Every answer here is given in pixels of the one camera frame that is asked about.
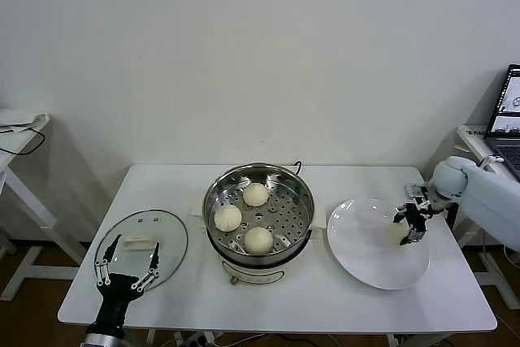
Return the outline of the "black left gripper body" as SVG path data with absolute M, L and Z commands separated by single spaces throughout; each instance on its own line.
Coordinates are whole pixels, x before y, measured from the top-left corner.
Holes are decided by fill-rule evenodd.
M 103 283 L 98 288 L 102 295 L 102 304 L 94 323 L 106 327 L 122 327 L 129 304 L 138 298 L 137 290 L 132 288 L 138 278 L 110 272 L 109 280 L 109 284 Z

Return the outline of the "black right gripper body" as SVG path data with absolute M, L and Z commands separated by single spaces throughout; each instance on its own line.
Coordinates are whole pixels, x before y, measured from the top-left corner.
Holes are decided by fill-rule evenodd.
M 427 231 L 426 221 L 430 217 L 427 209 L 419 209 L 414 203 L 405 204 L 405 219 L 409 225 L 409 236 L 423 236 Z

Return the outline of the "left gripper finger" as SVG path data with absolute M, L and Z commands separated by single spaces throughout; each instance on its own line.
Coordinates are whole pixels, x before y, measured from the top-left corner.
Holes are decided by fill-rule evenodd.
M 111 263 L 121 234 L 119 233 L 115 239 L 107 246 L 102 259 L 94 262 L 94 270 L 97 277 L 97 285 L 110 285 L 111 278 L 109 273 L 109 264 Z
M 152 284 L 159 275 L 158 264 L 159 264 L 159 246 L 158 242 L 155 243 L 154 252 L 151 255 L 148 271 L 132 284 L 131 289 L 142 293 L 150 284 Z

